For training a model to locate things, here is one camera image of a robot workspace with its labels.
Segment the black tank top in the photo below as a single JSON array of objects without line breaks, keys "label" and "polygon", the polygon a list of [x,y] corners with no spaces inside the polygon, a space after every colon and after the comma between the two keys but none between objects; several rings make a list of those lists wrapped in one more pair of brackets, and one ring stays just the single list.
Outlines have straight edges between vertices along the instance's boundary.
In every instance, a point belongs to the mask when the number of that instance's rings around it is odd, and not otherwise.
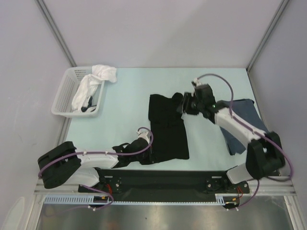
[{"label": "black tank top", "polygon": [[140,161],[142,165],[189,159],[186,129],[182,114],[177,111],[182,99],[178,92],[171,98],[150,95],[148,119],[154,140],[149,154]]}]

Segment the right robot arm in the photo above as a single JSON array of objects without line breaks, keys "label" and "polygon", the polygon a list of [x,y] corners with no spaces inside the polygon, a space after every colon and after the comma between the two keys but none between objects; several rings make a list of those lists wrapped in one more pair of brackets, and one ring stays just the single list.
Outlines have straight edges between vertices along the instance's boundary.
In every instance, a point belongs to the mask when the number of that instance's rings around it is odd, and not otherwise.
[{"label": "right robot arm", "polygon": [[229,132],[247,150],[245,163],[229,169],[221,180],[226,192],[233,192],[242,181],[260,180],[285,166],[279,136],[256,128],[233,111],[233,101],[216,101],[209,84],[192,83],[193,92],[185,92],[178,110],[189,115],[202,114],[213,124]]}]

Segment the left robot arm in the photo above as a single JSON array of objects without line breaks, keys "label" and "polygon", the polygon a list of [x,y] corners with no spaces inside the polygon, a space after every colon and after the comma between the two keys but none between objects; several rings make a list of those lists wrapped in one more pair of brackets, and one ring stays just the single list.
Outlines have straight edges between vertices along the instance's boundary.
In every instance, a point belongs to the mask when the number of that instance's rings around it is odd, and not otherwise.
[{"label": "left robot arm", "polygon": [[102,191],[106,180],[98,170],[123,168],[135,161],[151,163],[153,139],[138,137],[111,151],[78,151],[71,141],[66,141],[39,157],[38,178],[46,189],[77,183]]}]

